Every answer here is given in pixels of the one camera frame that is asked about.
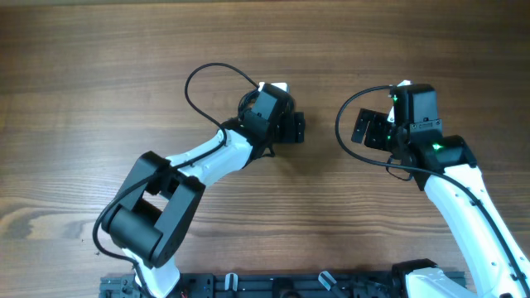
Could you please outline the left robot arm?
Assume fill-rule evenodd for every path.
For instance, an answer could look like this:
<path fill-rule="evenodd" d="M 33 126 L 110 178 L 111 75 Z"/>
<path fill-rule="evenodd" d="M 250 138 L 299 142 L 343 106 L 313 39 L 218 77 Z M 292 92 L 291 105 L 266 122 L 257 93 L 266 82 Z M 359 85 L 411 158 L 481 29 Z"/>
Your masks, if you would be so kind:
<path fill-rule="evenodd" d="M 305 119 L 286 83 L 260 83 L 245 94 L 238 115 L 207 142 L 178 155 L 142 154 L 99 216 L 103 230 L 131 262 L 140 292 L 167 297 L 181 273 L 174 255 L 205 190 L 251 162 L 274 155 L 275 143 L 301 143 Z"/>

